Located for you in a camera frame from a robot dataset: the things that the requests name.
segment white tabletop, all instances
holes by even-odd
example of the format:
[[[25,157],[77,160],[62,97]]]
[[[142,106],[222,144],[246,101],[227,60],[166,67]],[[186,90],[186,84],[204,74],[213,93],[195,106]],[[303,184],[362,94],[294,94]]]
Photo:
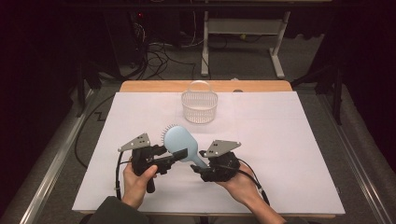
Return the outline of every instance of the white tabletop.
[[[148,134],[152,145],[162,145],[163,130],[178,124],[189,130],[199,150],[207,150],[215,139],[241,142],[233,150],[235,156],[252,166],[278,213],[345,213],[296,92],[219,92],[216,118],[205,125],[183,118],[180,96],[180,92],[117,93],[73,210],[95,211],[107,196],[116,195],[119,147],[141,133]],[[124,153],[123,160],[130,156]],[[249,214],[225,189],[202,181],[189,162],[176,162],[168,174],[158,175],[155,185],[156,191],[146,194],[140,211]]]

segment basket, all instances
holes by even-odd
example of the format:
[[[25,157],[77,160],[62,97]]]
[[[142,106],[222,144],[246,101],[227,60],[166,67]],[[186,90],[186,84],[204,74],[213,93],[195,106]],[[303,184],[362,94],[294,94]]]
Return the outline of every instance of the basket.
[[[208,91],[192,91],[191,87],[197,83],[204,83]],[[218,95],[212,91],[209,83],[197,80],[181,94],[184,118],[192,123],[203,124],[212,121],[216,116]]]

